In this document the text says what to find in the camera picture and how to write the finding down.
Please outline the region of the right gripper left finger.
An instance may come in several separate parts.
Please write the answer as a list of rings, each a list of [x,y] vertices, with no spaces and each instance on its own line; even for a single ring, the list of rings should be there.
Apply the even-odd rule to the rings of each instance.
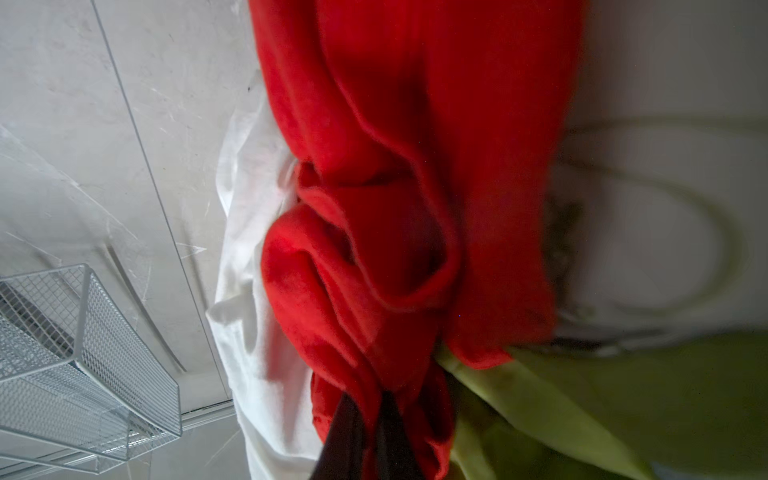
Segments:
[[[310,480],[360,480],[364,446],[362,414],[354,400],[344,393]]]

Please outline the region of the red cloth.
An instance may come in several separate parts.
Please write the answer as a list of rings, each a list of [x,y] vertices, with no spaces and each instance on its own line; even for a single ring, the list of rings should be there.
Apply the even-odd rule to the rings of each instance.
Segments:
[[[552,339],[548,169],[572,93],[582,1],[254,1],[268,99],[297,203],[261,274],[312,372],[323,446],[344,393],[376,426],[391,392],[425,479],[454,409],[433,352],[490,368]]]

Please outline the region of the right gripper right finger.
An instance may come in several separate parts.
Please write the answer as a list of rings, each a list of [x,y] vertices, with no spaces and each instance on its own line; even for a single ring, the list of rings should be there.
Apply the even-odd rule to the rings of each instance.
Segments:
[[[376,471],[381,480],[425,479],[391,392],[384,392],[381,398],[376,426]]]

